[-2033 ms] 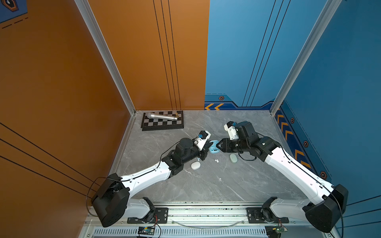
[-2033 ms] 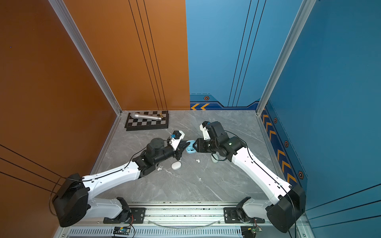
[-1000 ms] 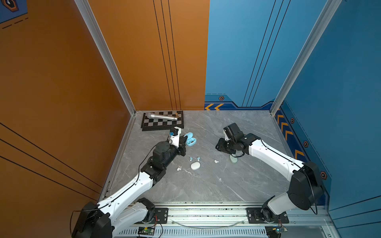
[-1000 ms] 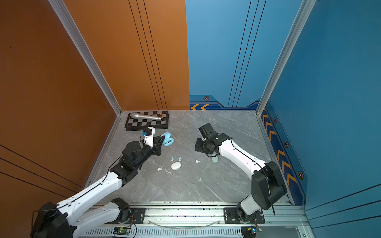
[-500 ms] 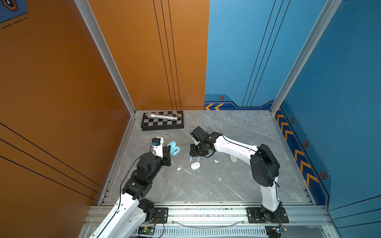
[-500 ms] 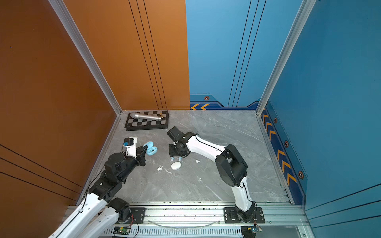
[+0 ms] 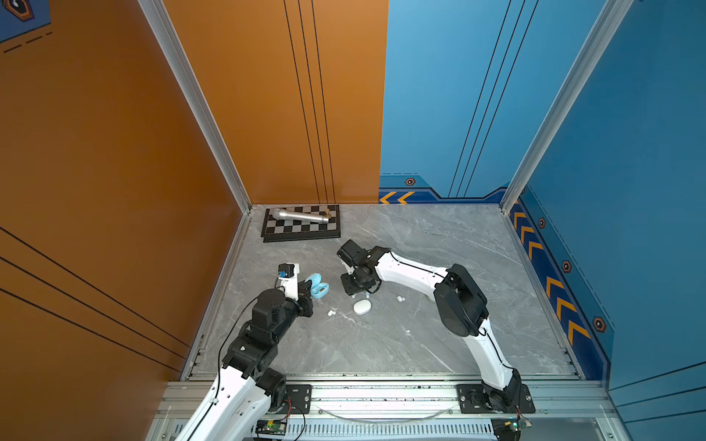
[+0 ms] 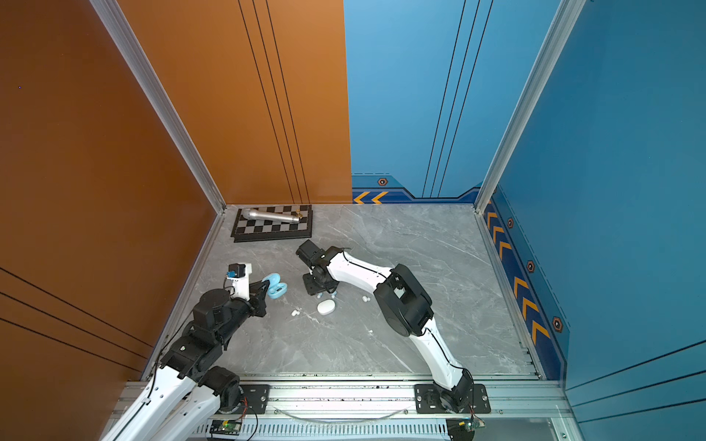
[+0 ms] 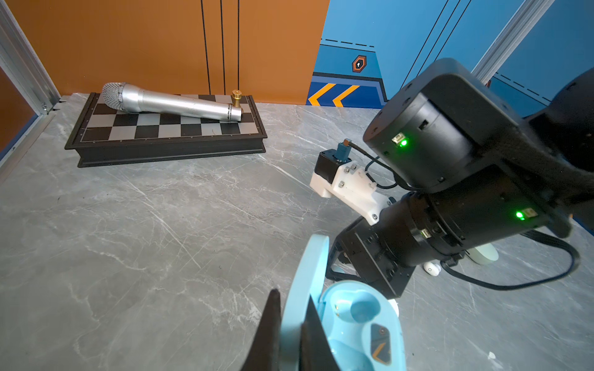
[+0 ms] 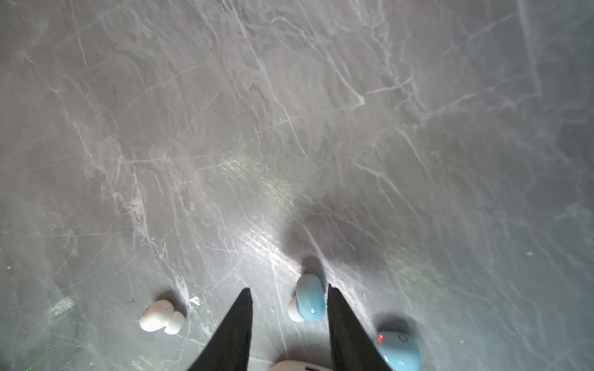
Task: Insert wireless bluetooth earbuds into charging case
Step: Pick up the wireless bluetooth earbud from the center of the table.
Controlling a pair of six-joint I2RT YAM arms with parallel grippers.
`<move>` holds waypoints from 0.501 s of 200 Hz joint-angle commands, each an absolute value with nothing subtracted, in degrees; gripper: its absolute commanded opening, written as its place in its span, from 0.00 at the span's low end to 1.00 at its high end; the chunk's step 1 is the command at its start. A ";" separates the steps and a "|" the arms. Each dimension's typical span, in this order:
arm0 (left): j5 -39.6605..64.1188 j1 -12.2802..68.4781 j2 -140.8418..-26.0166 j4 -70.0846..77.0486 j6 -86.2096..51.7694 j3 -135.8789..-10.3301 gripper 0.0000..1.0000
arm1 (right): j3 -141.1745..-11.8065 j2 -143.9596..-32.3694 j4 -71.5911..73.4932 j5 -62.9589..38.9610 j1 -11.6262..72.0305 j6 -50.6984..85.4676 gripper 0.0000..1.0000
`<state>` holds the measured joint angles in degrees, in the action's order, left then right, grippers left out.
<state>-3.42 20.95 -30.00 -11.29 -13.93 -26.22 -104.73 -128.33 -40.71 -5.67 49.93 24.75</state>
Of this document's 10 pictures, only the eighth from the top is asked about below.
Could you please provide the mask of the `blue earbud charging case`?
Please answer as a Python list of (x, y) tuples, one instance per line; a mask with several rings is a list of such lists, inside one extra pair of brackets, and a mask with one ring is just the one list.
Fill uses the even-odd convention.
[(284, 296), (288, 291), (288, 284), (283, 282), (279, 273), (271, 273), (262, 279), (268, 282), (268, 297), (276, 300)]

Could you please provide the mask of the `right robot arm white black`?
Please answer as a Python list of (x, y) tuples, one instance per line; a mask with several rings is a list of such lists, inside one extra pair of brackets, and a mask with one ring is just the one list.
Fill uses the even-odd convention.
[(430, 295), (407, 266), (376, 266), (344, 248), (325, 250), (310, 240), (298, 247), (296, 255), (308, 268), (303, 283), (309, 295), (332, 294), (342, 283), (373, 295), (386, 323), (409, 338), (425, 360), (444, 409), (452, 413), (473, 409), (473, 375), (450, 351), (435, 320)]

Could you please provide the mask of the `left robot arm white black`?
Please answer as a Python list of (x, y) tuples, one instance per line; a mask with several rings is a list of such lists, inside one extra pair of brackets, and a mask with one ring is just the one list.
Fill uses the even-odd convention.
[(154, 374), (105, 440), (187, 440), (199, 428), (235, 435), (245, 417), (265, 413), (270, 387), (243, 386), (217, 360), (235, 332), (251, 318), (266, 315), (270, 281), (244, 290), (216, 288), (202, 294), (193, 320), (156, 362)]

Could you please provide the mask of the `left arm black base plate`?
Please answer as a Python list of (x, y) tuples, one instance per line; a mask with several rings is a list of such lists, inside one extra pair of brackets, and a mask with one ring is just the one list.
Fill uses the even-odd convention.
[(240, 384), (230, 388), (221, 396), (221, 407), (218, 413), (222, 415), (242, 415), (242, 413), (264, 415), (269, 399), (270, 385)]

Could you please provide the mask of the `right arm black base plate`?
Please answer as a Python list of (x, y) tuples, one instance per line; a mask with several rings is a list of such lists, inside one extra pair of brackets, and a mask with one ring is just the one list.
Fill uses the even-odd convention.
[(417, 413), (457, 413), (458, 415), (489, 415), (490, 399), (483, 384), (473, 384), (467, 391), (447, 391), (435, 383), (414, 386)]

